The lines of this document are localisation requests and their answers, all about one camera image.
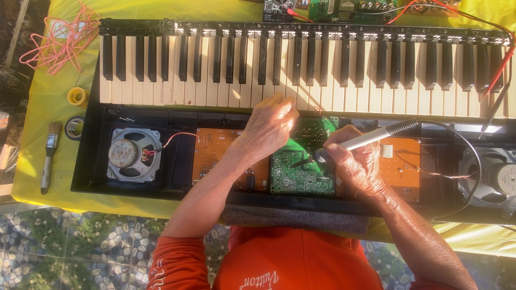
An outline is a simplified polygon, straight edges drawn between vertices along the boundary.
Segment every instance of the green circuit board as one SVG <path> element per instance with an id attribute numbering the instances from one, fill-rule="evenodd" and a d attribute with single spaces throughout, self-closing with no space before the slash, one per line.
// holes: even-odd
<path id="1" fill-rule="evenodd" d="M 384 12 L 389 9 L 396 8 L 398 5 L 397 0 L 374 0 L 365 1 L 365 7 L 361 7 L 361 0 L 310 0 L 310 11 L 308 18 L 310 20 L 318 20 L 328 14 L 340 11 L 360 11 L 360 12 Z M 382 25 L 389 21 L 396 12 L 380 14 L 380 15 L 364 15 L 354 14 L 348 12 L 341 12 L 334 14 L 330 17 L 320 20 L 321 22 L 347 22 L 353 24 L 364 24 L 364 25 Z"/>
<path id="2" fill-rule="evenodd" d="M 272 154 L 270 192 L 272 194 L 302 194 L 332 196 L 335 193 L 334 165 L 308 163 L 291 165 L 304 160 L 323 147 L 338 127 L 338 117 L 299 118 L 285 146 Z"/>

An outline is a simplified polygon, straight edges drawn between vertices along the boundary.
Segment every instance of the person's left hand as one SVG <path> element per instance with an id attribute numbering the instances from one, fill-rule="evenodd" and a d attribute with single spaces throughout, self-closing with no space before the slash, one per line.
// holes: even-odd
<path id="1" fill-rule="evenodd" d="M 233 145 L 246 150 L 254 164 L 287 143 L 298 117 L 296 99 L 276 92 L 272 98 L 256 105 L 244 132 Z"/>

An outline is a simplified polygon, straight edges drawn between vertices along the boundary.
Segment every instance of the hand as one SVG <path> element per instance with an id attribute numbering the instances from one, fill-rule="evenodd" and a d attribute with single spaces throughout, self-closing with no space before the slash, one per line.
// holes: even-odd
<path id="1" fill-rule="evenodd" d="M 285 146 L 298 117 L 296 99 L 276 92 L 256 105 L 244 132 L 233 143 L 248 152 L 254 164 Z"/>
<path id="2" fill-rule="evenodd" d="M 340 146 L 340 143 L 360 135 L 362 133 L 353 125 L 346 125 L 333 132 L 323 146 L 335 161 L 338 177 L 373 196 L 388 188 L 380 174 L 380 142 L 358 147 L 353 153 Z"/>

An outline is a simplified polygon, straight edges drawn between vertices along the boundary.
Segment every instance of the paint brush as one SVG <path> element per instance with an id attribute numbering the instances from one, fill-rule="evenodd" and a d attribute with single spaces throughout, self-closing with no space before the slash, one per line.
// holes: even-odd
<path id="1" fill-rule="evenodd" d="M 49 189 L 50 175 L 52 173 L 52 157 L 57 149 L 59 141 L 59 133 L 61 133 L 63 125 L 61 122 L 52 122 L 49 124 L 49 136 L 46 140 L 46 159 L 43 173 L 41 174 L 41 194 L 44 195 Z"/>

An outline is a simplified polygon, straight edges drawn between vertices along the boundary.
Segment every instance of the orange sleeve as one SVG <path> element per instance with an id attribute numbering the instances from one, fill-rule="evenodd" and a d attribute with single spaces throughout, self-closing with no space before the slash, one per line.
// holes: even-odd
<path id="1" fill-rule="evenodd" d="M 202 239 L 160 237 L 153 260 L 147 289 L 210 289 Z"/>
<path id="2" fill-rule="evenodd" d="M 457 290 L 456 288 L 445 286 L 428 279 L 415 277 L 416 281 L 410 283 L 410 290 Z"/>

